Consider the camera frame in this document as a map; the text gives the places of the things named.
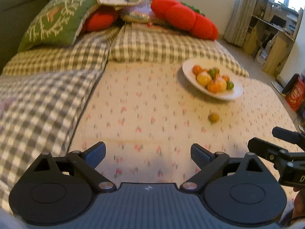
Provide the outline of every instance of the white plate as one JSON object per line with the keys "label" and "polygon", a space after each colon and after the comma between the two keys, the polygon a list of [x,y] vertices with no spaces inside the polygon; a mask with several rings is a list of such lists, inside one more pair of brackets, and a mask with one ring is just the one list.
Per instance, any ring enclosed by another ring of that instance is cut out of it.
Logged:
{"label": "white plate", "polygon": [[[230,77],[230,81],[234,83],[234,88],[231,91],[225,91],[223,93],[214,94],[208,91],[206,88],[201,86],[197,80],[196,75],[192,72],[192,68],[194,65],[199,65],[203,69],[211,69],[213,67],[217,67],[220,70],[220,75],[228,75]],[[203,93],[210,95],[214,98],[225,100],[225,101],[232,101],[236,98],[240,97],[243,94],[242,84],[238,80],[237,76],[233,74],[229,69],[220,65],[219,63],[213,60],[207,59],[190,59],[184,62],[182,65],[182,70],[184,72],[185,77],[189,80],[197,89],[201,90]]]}

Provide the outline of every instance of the red bag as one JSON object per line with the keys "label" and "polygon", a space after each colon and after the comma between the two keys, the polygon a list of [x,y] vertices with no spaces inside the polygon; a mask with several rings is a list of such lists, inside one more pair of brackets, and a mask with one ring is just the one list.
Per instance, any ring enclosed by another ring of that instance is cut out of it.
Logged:
{"label": "red bag", "polygon": [[293,111],[297,111],[304,101],[305,84],[300,78],[293,86],[292,90],[286,95],[286,101]]}

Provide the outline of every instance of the mattress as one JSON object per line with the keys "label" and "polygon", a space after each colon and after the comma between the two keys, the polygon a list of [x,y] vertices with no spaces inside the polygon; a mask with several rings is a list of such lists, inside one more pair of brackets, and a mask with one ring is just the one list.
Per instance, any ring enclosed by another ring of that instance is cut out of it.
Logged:
{"label": "mattress", "polygon": [[[118,186],[121,182],[173,182],[179,186],[200,171],[191,160],[193,143],[231,157],[243,157],[253,137],[301,151],[271,134],[276,126],[295,131],[271,87],[237,78],[243,95],[224,102],[193,87],[179,63],[109,62],[69,151],[84,151],[105,142],[106,157],[96,169]],[[218,123],[208,121],[210,112],[220,115]],[[272,163],[263,162],[278,179]],[[289,187],[284,190],[289,208],[295,193]]]}

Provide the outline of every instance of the gray checkered blanket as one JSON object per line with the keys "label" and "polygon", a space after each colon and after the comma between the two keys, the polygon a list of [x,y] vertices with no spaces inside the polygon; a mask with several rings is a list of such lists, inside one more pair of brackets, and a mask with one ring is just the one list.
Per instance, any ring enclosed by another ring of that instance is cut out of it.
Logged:
{"label": "gray checkered blanket", "polygon": [[110,45],[119,30],[112,26],[85,34],[69,47],[44,46],[20,52],[6,64],[2,74],[25,76],[51,71],[104,69]]}
{"label": "gray checkered blanket", "polygon": [[108,60],[117,62],[183,63],[191,58],[207,58],[248,77],[234,57],[217,41],[201,40],[188,34],[175,35],[139,30],[127,24],[113,43]]}
{"label": "gray checkered blanket", "polygon": [[25,170],[46,151],[64,156],[102,71],[0,76],[0,102],[15,97],[0,119],[0,207]]}

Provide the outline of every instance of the metal screw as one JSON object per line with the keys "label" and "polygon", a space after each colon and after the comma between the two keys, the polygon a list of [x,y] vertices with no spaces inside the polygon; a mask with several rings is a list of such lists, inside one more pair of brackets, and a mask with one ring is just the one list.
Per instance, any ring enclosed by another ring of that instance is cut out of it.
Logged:
{"label": "metal screw", "polygon": [[111,182],[102,182],[102,183],[99,184],[99,188],[105,189],[105,190],[107,190],[107,189],[112,189],[113,186],[114,186],[114,185],[113,185],[113,183],[111,183]]}
{"label": "metal screw", "polygon": [[187,190],[194,190],[197,188],[197,184],[192,182],[186,182],[182,184],[182,187]]}

